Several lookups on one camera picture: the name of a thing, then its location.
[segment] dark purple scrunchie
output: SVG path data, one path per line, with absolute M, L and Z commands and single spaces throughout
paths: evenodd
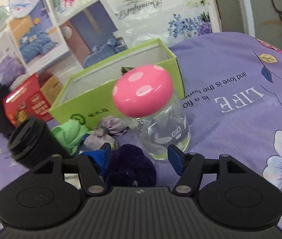
M 103 178 L 107 189 L 112 186 L 154 187 L 156 170 L 140 148 L 126 144 L 113 151 Z

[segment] black lid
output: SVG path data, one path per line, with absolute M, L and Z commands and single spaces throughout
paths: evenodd
M 46 124 L 43 120 L 29 117 L 12 133 L 8 149 L 15 160 L 21 160 L 30 153 L 44 132 Z

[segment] ribbed gray surface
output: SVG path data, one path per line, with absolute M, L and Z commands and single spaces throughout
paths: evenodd
M 91 198 L 71 221 L 33 231 L 5 228 L 0 239 L 282 239 L 272 227 L 239 232 L 219 227 L 198 210 L 190 198 L 177 197 L 168 188 L 114 188 Z

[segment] green box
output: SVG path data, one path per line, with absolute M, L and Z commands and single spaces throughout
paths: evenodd
M 60 123 L 78 119 L 93 129 L 101 118 L 123 115 L 112 100 L 112 89 L 122 75 L 122 67 L 158 65 L 166 69 L 180 98 L 185 90 L 176 56 L 160 39 L 145 42 L 108 57 L 69 78 L 51 106 L 51 115 Z

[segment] circular black logo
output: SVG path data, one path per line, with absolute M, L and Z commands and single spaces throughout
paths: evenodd
M 81 125 L 84 125 L 85 124 L 85 117 L 84 116 L 82 116 L 81 114 L 72 114 L 71 115 L 71 117 L 70 117 L 70 119 L 72 119 L 72 120 L 78 120 L 79 121 L 79 123 L 81 124 Z

